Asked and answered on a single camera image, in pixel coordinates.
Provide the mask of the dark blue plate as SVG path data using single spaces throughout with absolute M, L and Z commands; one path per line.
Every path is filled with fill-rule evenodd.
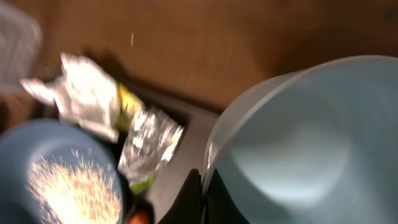
M 95 138 L 52 119 L 1 134 L 1 223 L 122 223 L 114 156 Z

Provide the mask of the pile of white rice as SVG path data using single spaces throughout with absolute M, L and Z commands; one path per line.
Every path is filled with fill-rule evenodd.
M 40 204 L 42 223 L 117 224 L 122 219 L 116 171 L 72 149 L 72 161 L 41 158 L 32 163 L 27 189 Z

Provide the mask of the light blue small bowl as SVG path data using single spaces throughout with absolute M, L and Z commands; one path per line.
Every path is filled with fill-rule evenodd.
M 341 58 L 261 82 L 216 122 L 215 169 L 249 223 L 397 222 L 397 59 Z

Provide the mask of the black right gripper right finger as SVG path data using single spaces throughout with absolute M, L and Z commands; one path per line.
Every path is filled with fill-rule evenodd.
M 239 211 L 215 169 L 206 195 L 206 224 L 249 224 Z

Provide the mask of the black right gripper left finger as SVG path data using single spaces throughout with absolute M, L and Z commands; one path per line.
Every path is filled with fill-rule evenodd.
M 192 169 L 174 203 L 158 224 L 200 224 L 201 175 Z

